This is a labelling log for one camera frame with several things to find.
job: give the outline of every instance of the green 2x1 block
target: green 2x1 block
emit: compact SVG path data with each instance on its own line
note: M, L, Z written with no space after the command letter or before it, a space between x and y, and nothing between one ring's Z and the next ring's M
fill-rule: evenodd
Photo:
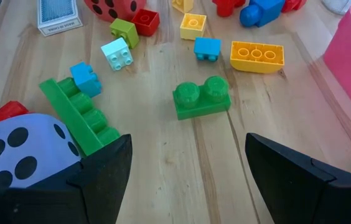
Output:
M178 120L226 111L231 107L228 82L214 76L204 85L192 82L181 83L173 91Z
M40 89L86 156L120 137L115 128L108 127L102 111L94 108L91 98L77 88L72 78L58 83L51 78L42 82Z
M122 37L129 48L133 49L139 42L137 28L132 22L115 19L110 25L112 35L117 39Z

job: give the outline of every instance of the blue building block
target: blue building block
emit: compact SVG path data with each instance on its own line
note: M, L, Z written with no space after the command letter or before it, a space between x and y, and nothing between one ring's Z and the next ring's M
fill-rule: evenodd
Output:
M215 62L220 55L221 40L196 37L194 52L198 60L207 59Z
M251 0L240 11L239 20L245 27L262 27L279 17L284 3L285 0Z
M91 65L80 62L70 67L70 73L75 80L77 88L81 92L87 94L89 97L94 97L101 93L101 83L96 73L93 72Z
M102 46L101 50L114 71L133 62L130 49L122 37Z

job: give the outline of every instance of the red ball with black dots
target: red ball with black dots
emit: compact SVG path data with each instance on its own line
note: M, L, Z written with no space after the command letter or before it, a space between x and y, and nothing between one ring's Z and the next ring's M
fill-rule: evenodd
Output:
M131 21L138 10L143 9L146 0L84 0L98 18L113 22L119 18Z

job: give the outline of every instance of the lime green building block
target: lime green building block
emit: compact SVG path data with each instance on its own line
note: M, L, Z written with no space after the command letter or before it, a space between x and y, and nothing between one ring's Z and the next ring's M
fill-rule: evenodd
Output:
M132 22L115 19L110 25L112 35L117 39L122 37L129 48L133 49L139 42L136 26Z
M173 91L178 120L226 111L231 107L228 82L218 76L210 77L204 85L181 83Z
M102 111L94 108L91 98L77 88L73 78L58 83L51 78L42 82L40 89L86 156L120 137L115 128L108 127Z

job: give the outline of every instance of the wooden table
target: wooden table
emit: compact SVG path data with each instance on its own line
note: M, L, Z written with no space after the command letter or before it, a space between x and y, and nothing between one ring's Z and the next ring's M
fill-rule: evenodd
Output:
M85 26L51 37L36 29L36 1L3 1L0 7L0 106L19 100L56 116L38 88L48 78L70 76L90 63L103 85L94 98L121 133L131 133L134 157L118 223L272 223L246 160L247 132L255 132L351 172L351 101L321 57L339 16L319 0L283 14L262 28L244 29L239 9L229 18L195 0L206 14L206 37L222 40L215 63L198 62L194 42L181 40L183 15L168 0L149 0L161 25L132 50L134 63L113 72L100 47L112 41L109 24L79 2ZM284 46L278 73L238 72L229 62L232 40ZM178 121L172 90L221 75L231 86L227 113Z

